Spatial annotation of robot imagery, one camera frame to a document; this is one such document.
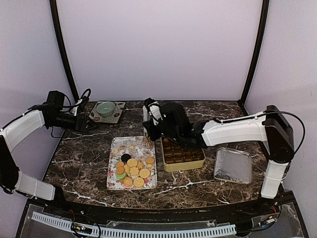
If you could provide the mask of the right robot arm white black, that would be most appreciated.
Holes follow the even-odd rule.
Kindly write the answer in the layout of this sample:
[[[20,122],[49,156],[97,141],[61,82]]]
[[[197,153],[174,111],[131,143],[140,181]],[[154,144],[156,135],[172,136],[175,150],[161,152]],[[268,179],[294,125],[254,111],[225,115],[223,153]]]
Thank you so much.
[[[294,147],[294,132],[285,118],[287,112],[269,105],[257,114],[234,119],[211,119],[191,123],[181,104],[160,105],[148,98],[144,101],[143,127],[151,141],[166,138],[183,147],[203,149],[225,143],[243,141],[267,142],[268,166],[261,198],[253,203],[253,211],[263,215],[272,207],[286,168],[298,148]]]

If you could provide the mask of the metal serving tongs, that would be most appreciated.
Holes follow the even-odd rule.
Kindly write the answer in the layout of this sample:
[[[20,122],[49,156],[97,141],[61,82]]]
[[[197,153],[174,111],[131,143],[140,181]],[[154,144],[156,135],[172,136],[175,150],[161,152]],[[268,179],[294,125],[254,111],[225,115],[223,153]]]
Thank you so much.
[[[150,114],[148,113],[146,106],[143,106],[143,122],[147,122],[149,120],[150,120]],[[143,144],[148,148],[152,147],[152,145],[153,145],[152,141],[151,141],[151,139],[148,135],[148,131],[145,127],[143,127],[143,133],[144,133],[143,134]]]

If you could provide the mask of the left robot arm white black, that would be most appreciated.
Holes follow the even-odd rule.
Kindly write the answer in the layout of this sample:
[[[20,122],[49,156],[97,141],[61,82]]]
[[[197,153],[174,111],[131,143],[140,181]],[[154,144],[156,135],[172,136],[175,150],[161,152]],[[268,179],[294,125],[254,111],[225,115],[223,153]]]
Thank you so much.
[[[0,129],[0,186],[7,194],[15,192],[51,201],[50,207],[59,216],[66,216],[70,206],[60,197],[55,197],[56,187],[23,173],[16,165],[12,152],[35,131],[45,127],[86,132],[96,124],[83,112],[89,101],[91,89],[86,89],[76,104],[64,105],[66,95],[50,91],[46,101],[30,107]]]

